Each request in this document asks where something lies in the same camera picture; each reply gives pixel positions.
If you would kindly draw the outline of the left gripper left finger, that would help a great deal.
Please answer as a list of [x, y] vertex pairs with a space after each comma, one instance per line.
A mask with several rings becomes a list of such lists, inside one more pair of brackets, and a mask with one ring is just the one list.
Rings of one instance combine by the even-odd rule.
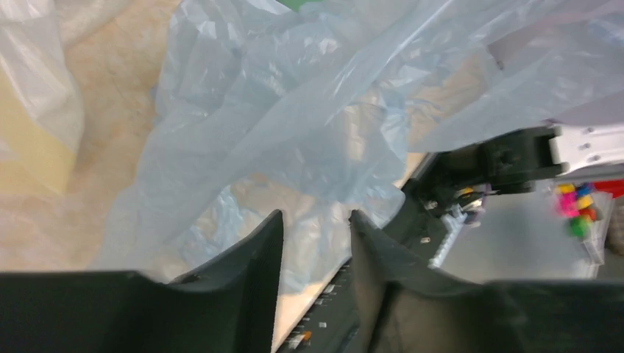
[[3, 352], [270, 352], [283, 253], [276, 210], [170, 283], [137, 271], [3, 273]]

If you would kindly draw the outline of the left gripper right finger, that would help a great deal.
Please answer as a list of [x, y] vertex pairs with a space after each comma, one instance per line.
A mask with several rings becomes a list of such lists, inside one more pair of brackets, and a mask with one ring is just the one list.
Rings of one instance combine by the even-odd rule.
[[364, 352], [621, 352], [623, 284], [466, 282], [350, 216]]

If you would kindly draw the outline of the light blue plastic bag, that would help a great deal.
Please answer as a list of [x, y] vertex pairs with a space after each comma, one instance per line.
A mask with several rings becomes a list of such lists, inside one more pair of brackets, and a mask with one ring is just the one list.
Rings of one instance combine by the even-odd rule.
[[621, 1], [183, 1], [93, 267], [168, 281], [281, 209], [297, 292], [347, 257], [351, 210], [394, 216], [409, 153], [622, 92]]

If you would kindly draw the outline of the translucent white yellow trash bag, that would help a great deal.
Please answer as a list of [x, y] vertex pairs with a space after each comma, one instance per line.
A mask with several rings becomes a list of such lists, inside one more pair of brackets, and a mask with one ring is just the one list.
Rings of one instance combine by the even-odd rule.
[[85, 112], [64, 51], [128, 1], [1, 2], [1, 194], [62, 194]]

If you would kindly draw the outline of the green plastic trash bin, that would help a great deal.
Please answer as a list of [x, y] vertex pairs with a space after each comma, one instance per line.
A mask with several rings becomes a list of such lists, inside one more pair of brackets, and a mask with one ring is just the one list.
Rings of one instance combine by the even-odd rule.
[[290, 10], [298, 11], [304, 4], [311, 2], [319, 2], [321, 0], [277, 0], [282, 5], [286, 6]]

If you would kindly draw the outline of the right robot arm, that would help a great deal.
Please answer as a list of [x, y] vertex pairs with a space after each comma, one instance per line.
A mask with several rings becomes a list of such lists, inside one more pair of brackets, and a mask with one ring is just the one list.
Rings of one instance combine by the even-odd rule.
[[539, 180], [584, 182], [623, 178], [623, 124], [519, 129], [437, 153], [419, 178], [424, 194], [448, 199], [463, 187], [496, 194], [528, 193]]

